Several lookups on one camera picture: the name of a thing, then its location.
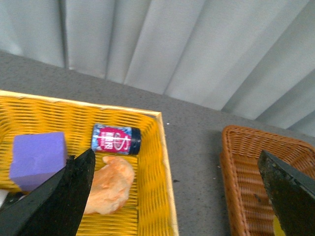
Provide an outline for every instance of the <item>small jar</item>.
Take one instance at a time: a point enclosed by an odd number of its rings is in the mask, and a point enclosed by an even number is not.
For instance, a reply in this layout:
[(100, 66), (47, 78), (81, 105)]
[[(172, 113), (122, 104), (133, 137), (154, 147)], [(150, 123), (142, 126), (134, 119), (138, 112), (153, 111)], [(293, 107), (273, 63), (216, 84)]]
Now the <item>small jar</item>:
[(93, 151), (137, 155), (140, 151), (140, 129), (95, 124), (92, 134)]

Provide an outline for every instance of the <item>basket rim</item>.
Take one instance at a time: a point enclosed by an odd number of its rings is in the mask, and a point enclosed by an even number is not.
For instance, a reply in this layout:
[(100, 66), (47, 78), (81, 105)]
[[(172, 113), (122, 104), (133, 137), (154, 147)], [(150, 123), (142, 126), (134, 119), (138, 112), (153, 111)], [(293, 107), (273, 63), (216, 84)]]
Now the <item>basket rim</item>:
[(47, 101), (51, 103), (62, 102), (66, 104), (75, 104), (75, 105), (80, 105), (84, 107), (95, 107), (95, 108), (99, 108), (100, 110), (108, 109), (108, 110), (117, 110), (117, 111), (128, 111), (128, 112), (153, 116), (158, 124), (159, 135), (160, 135), (162, 149), (163, 149), (163, 163), (165, 166), (165, 173), (166, 173), (166, 186), (167, 186), (167, 194), (168, 194), (168, 200), (169, 200), (169, 206), (170, 206), (171, 225), (172, 225), (173, 235), (179, 236), (178, 220), (177, 220), (176, 205), (175, 205), (175, 198), (174, 198), (174, 189), (173, 189), (172, 175), (171, 175), (171, 169), (170, 169), (170, 163), (169, 163), (169, 157), (168, 157), (168, 151), (167, 151), (167, 145), (166, 145), (166, 139), (165, 139), (165, 130), (163, 126), (162, 112), (123, 107), (123, 106), (95, 104), (95, 103), (81, 102), (81, 101), (75, 101), (75, 100), (69, 100), (69, 99), (61, 99), (61, 98), (54, 98), (54, 97), (48, 97), (48, 96), (12, 92), (12, 91), (6, 91), (6, 90), (0, 89), (0, 97), (2, 96), (14, 97), (18, 99), (32, 98), (32, 99), (39, 99), (39, 100), (43, 100), (43, 101)]
[[(232, 226), (232, 223), (236, 224), (236, 230), (240, 235), (247, 235), (250, 236), (249, 227), (247, 225), (246, 216), (245, 216), (245, 210), (242, 202), (241, 193), (238, 191), (239, 185), (237, 182), (237, 173), (236, 168), (234, 166), (234, 160), (232, 157), (232, 151), (231, 151), (231, 144), (230, 144), (230, 134), (231, 133), (243, 133), (243, 134), (252, 134), (258, 137), (265, 137), (265, 138), (272, 138), (278, 142), (292, 144), (295, 146), (303, 146), (307, 148), (310, 152), (313, 153), (315, 156), (315, 149), (313, 146), (308, 144), (305, 141), (298, 140), (291, 137), (286, 137), (283, 135), (254, 129), (250, 127), (245, 126), (238, 126), (238, 125), (228, 125), (226, 126), (222, 131), (222, 153), (220, 155), (220, 162), (221, 164), (225, 164), (227, 166), (226, 170), (222, 169), (223, 174), (223, 182), (224, 182), (224, 190), (225, 190), (225, 197), (227, 201), (228, 206), (228, 215), (229, 215), (229, 221), (230, 226)], [(232, 216), (231, 209), (229, 206), (230, 204), (235, 204), (236, 206), (233, 207), (234, 214)]]
[(81, 101), (70, 100), (70, 99), (47, 97), (47, 96), (33, 95), (33, 94), (26, 94), (26, 93), (19, 93), (19, 92), (11, 92), (11, 91), (1, 90), (1, 89), (0, 89), (0, 96), (15, 97), (19, 99), (22, 99), (22, 98), (41, 99), (41, 100), (52, 102), (52, 103), (64, 102), (64, 103), (69, 103), (69, 104), (85, 106), (85, 107), (96, 107), (96, 108), (99, 108), (100, 110), (109, 109), (109, 110), (129, 111), (129, 112), (136, 112), (136, 113), (140, 113), (144, 115), (151, 115), (155, 117), (157, 117), (161, 113), (161, 112), (138, 109), (138, 108), (81, 102)]

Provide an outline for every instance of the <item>purple sponge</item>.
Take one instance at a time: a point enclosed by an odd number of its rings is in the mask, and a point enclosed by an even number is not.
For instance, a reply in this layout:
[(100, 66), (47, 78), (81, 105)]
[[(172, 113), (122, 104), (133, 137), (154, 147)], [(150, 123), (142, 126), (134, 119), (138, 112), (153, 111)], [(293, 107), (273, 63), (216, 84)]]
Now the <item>purple sponge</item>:
[(66, 160), (62, 132), (18, 135), (13, 141), (9, 177), (22, 191), (32, 191), (61, 170)]

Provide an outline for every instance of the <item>white curtain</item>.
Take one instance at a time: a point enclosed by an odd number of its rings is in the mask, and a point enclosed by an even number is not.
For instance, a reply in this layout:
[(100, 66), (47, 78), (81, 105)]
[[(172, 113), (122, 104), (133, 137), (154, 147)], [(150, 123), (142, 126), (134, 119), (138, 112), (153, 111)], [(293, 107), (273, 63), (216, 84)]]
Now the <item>white curtain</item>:
[(315, 136), (314, 0), (0, 0), (0, 50)]

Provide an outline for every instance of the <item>gray countertop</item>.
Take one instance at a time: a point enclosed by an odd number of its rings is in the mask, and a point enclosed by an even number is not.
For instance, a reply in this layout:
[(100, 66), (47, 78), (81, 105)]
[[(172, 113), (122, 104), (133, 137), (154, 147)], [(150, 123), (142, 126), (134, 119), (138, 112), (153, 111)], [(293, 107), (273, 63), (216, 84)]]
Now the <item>gray countertop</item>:
[(230, 235), (219, 154), (230, 124), (315, 138), (0, 52), (0, 89), (162, 112), (181, 236)]

